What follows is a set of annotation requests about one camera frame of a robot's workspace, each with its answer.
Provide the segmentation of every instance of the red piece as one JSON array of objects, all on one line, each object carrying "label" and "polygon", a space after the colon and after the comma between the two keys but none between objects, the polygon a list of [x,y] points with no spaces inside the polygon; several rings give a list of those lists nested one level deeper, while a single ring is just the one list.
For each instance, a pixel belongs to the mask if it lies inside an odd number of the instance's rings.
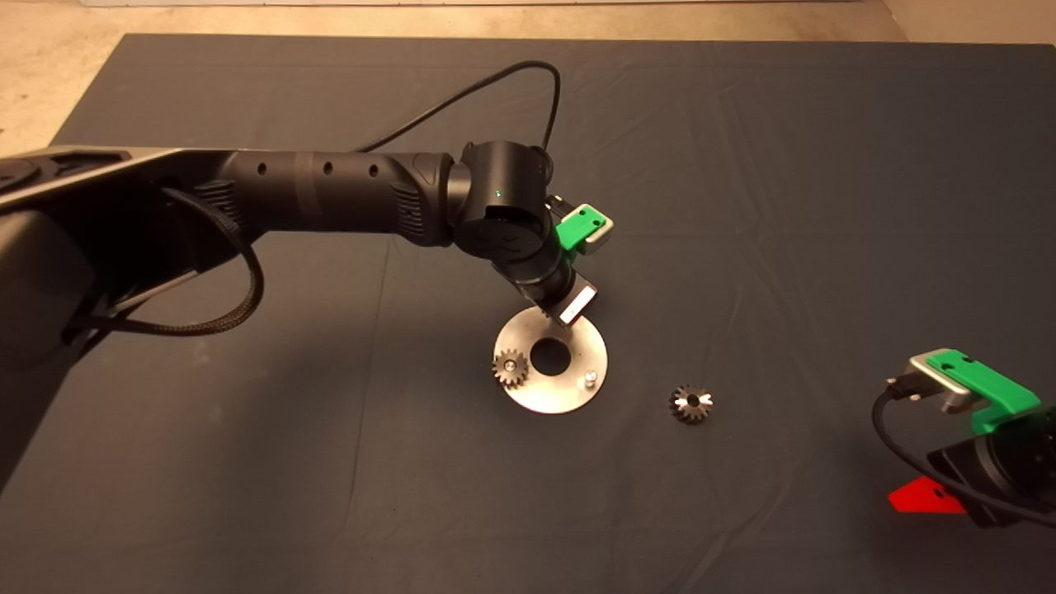
[{"label": "red piece", "polygon": [[963,514],[964,507],[946,487],[918,477],[891,491],[887,499],[902,514]]}]

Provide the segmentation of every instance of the gear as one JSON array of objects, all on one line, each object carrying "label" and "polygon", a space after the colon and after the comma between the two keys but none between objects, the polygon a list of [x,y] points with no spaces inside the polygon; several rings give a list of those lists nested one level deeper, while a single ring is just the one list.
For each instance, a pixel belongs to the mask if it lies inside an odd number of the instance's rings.
[{"label": "gear", "polygon": [[696,425],[708,419],[712,411],[712,395],[690,386],[679,386],[667,400],[671,413],[682,423]]},{"label": "gear", "polygon": [[495,379],[507,388],[515,388],[528,378],[528,358],[516,349],[502,351],[491,364]]}]

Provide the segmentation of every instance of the concrete floor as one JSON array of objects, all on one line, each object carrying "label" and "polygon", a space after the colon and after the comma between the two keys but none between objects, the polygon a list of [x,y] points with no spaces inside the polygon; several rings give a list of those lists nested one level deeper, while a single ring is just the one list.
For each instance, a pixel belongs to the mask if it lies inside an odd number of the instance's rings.
[{"label": "concrete floor", "polygon": [[[965,4],[973,4],[973,10],[967,11]],[[1002,6],[997,8],[1001,18],[992,19],[986,14],[992,4]],[[0,37],[0,155],[46,145],[125,33],[1051,42],[1056,40],[1054,6],[1052,0],[888,0],[886,4],[861,0],[531,7],[88,8],[75,0],[0,0],[5,25]],[[1000,26],[991,26],[994,22]]]}]

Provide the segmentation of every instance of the metal plate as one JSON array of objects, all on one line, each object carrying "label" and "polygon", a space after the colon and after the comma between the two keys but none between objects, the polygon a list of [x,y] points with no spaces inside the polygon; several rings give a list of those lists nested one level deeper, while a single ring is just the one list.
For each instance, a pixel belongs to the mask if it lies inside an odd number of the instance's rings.
[{"label": "metal plate", "polygon": [[[560,375],[546,375],[531,367],[524,384],[504,388],[506,393],[528,410],[545,414],[569,412],[590,402],[605,382],[608,352],[601,333],[585,317],[564,328],[539,308],[529,308],[503,327],[495,339],[494,356],[509,349],[530,356],[535,342],[544,338],[560,340],[568,348],[568,368]],[[587,380],[590,371],[597,374],[592,385]]]}]

